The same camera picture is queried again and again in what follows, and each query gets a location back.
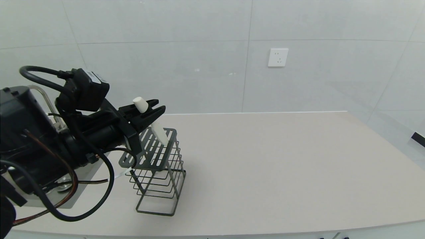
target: electrical outlet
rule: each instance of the electrical outlet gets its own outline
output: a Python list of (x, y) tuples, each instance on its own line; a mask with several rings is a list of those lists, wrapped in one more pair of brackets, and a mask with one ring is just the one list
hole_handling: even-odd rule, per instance
[(288, 48), (272, 48), (270, 49), (269, 67), (283, 67), (286, 65), (288, 57)]

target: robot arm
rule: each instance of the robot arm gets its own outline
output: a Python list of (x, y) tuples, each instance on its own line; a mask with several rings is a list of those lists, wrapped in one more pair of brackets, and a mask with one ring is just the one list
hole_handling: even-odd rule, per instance
[[(39, 71), (57, 75), (65, 80), (64, 86), (33, 75)], [(44, 113), (30, 89), (15, 86), (0, 90), (0, 172), (8, 173), (13, 182), (1, 176), (1, 238), (13, 225), (19, 225), (46, 213), (64, 221), (82, 220), (95, 212), (108, 197), (113, 185), (113, 168), (104, 153), (114, 150), (126, 151), (134, 163), (140, 163), (143, 148), (139, 134), (158, 119), (165, 106), (153, 109), (159, 101), (147, 101), (149, 107), (140, 113), (135, 105), (115, 109), (105, 99), (109, 84), (99, 75), (83, 69), (55, 71), (36, 66), (24, 66), (20, 73), (25, 78), (60, 92), (55, 106), (67, 125), (57, 131)], [(83, 115), (80, 111), (91, 111)], [(126, 148), (115, 148), (124, 145)], [(65, 203), (78, 187), (74, 169), (97, 160), (104, 161), (110, 172), (108, 188), (99, 203), (80, 216), (66, 216), (56, 208)], [(47, 199), (46, 189), (65, 174), (72, 178), (69, 194), (58, 204)], [(18, 206), (26, 203), (16, 191), (36, 194), (47, 210), (38, 215), (16, 220), (16, 212), (10, 201)]]

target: wire basket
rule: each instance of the wire basket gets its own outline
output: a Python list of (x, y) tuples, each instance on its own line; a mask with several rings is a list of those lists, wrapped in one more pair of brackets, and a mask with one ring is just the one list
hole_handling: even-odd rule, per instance
[[(140, 200), (136, 206), (139, 213), (173, 216), (179, 202), (181, 189), (186, 177), (183, 169), (177, 131), (164, 128), (168, 137), (168, 145), (162, 145), (149, 127), (140, 134), (140, 141), (144, 151), (137, 155), (139, 160), (126, 175), (136, 189)], [(129, 168), (135, 160), (124, 153), (120, 166)]]

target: white cylinder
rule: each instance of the white cylinder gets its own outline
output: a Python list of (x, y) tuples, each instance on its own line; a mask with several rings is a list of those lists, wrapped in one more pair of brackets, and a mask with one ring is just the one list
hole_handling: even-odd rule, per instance
[(133, 104), (139, 110), (140, 113), (144, 113), (149, 108), (149, 104), (142, 97), (136, 97), (133, 99)]
[(168, 137), (164, 131), (164, 128), (158, 122), (153, 122), (151, 125), (153, 134), (156, 136), (156, 139), (163, 145), (168, 145)]

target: tabletop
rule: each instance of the tabletop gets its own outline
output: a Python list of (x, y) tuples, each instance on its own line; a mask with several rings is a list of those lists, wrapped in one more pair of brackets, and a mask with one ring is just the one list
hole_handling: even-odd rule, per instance
[[(348, 112), (163, 115), (175, 128), (187, 176), (173, 217), (136, 213), (118, 178), (104, 205), (79, 222), (48, 214), (15, 230), (98, 236), (307, 233), (425, 220), (425, 173)], [(109, 155), (115, 172), (120, 154)], [(104, 165), (93, 180), (108, 176)], [(92, 208), (89, 185), (72, 209)], [(17, 208), (18, 217), (40, 208)]]

